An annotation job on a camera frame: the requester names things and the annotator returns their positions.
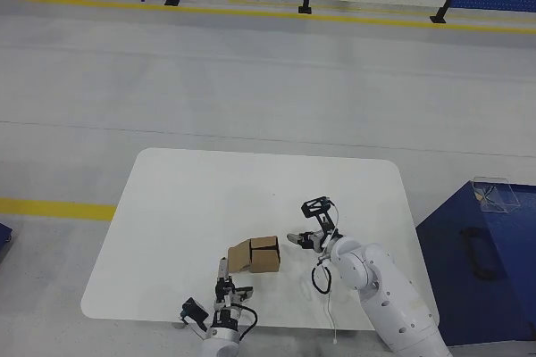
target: blue barrier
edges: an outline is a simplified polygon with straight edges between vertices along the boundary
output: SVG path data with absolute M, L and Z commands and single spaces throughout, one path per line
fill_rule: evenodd
M 536 12 L 536 0 L 453 0 L 452 8 Z

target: cable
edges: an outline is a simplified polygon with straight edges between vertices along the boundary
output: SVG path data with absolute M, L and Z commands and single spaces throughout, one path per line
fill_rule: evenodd
M 333 326 L 333 344 L 336 345 L 338 343 L 338 330 L 336 329 L 336 321 L 333 319 L 333 316 L 331 315 L 330 301 L 331 301 L 331 289 L 330 289 L 330 293 L 328 294 L 328 315 L 330 315 L 331 325 Z
M 322 294 L 322 295 L 326 295 L 326 294 L 329 294 L 330 291 L 331 291 L 331 273 L 330 273 L 330 270 L 328 269 L 328 267 L 322 267 L 323 269 L 323 275 L 325 275 L 325 278 L 326 280 L 328 280 L 328 286 L 326 287 L 325 290 L 321 290 L 321 288 L 315 284 L 315 277 L 314 277 L 314 274 L 315 274 L 315 269 L 321 264 L 321 262 L 319 262 L 313 269 L 312 269 L 312 285 L 315 287 L 315 289 L 318 291 L 318 293 Z
M 239 307 L 239 308 L 242 309 L 242 310 L 250 311 L 250 312 L 252 312 L 252 314 L 254 315 L 254 322 L 252 323 L 252 325 L 248 326 L 248 328 L 242 333 L 242 335 L 240 335 L 240 341 L 242 341 L 242 339 L 244 338 L 244 336 L 246 336 L 247 333 L 250 332 L 250 330 L 251 330 L 252 328 L 254 328 L 254 327 L 256 326 L 256 324 L 258 323 L 258 314 L 256 313 L 256 311 L 250 309 L 249 307 L 244 306 L 244 305 L 240 305 L 240 304 L 238 304 L 238 303 L 234 303 L 232 306 Z
M 203 341 L 205 340 L 205 338 L 202 337 L 202 336 L 195 330 L 195 328 L 193 328 L 193 326 L 192 326 L 191 324 L 189 324 L 184 318 L 180 317 L 180 320 L 185 324 L 185 326 L 189 326 L 190 329 L 193 330 L 193 332 L 195 333 L 195 335 L 198 336 L 198 338 L 200 338 L 200 339 L 203 340 Z
M 336 227 L 331 232 L 331 235 L 327 236 L 325 238 L 325 241 L 323 241 L 323 244 L 322 244 L 323 249 L 325 249 L 328 246 L 328 244 L 331 242 L 331 240 L 333 239 L 333 236 L 336 234 L 336 232 L 338 231 L 338 227 L 339 227 L 339 210 L 338 210 L 338 207 L 336 207 L 336 205 L 332 201 L 330 201 L 330 204 L 336 210 Z

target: transparent container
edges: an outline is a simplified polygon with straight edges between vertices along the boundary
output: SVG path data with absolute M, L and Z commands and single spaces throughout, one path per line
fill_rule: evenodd
M 518 198 L 505 178 L 473 178 L 474 197 L 483 212 L 509 213 L 520 207 Z

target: box flap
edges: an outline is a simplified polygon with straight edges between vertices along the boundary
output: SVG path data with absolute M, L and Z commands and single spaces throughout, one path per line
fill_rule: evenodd
M 277 236 L 253 238 L 250 240 L 251 249 L 265 248 L 268 246 L 275 246 L 275 245 L 276 246 L 278 245 Z
M 250 265 L 250 239 L 229 248 L 229 273 L 236 273 Z

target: black cable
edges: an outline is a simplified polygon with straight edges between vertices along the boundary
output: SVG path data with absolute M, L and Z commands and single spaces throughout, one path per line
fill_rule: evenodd
M 317 284 L 315 284 L 315 278 L 314 278 L 314 274 L 315 274 L 315 269 L 320 265 L 320 263 L 318 263 L 318 265 L 316 265 L 313 269 L 312 269 L 312 285 L 314 285 L 315 289 L 318 291 L 318 293 L 322 294 L 322 295 L 327 295 L 330 293 L 331 291 L 331 273 L 330 273 L 330 270 L 328 269 L 328 267 L 323 267 L 323 271 L 324 271 L 324 274 L 328 274 L 328 276 L 326 277 L 328 279 L 328 287 L 325 289 L 325 290 L 321 290 L 321 288 L 319 286 L 317 286 Z
M 239 308 L 242 309 L 242 310 L 250 311 L 250 312 L 252 312 L 252 314 L 254 315 L 254 322 L 252 323 L 252 325 L 248 326 L 248 328 L 242 333 L 242 335 L 240 335 L 240 341 L 242 341 L 242 339 L 244 338 L 244 336 L 246 336 L 247 333 L 250 332 L 250 330 L 251 330 L 252 328 L 254 328 L 254 327 L 256 326 L 256 324 L 258 323 L 258 314 L 256 313 L 256 311 L 250 309 L 249 307 L 244 306 L 244 305 L 240 305 L 240 304 L 238 304 L 238 303 L 233 303 L 232 306 L 239 307 Z

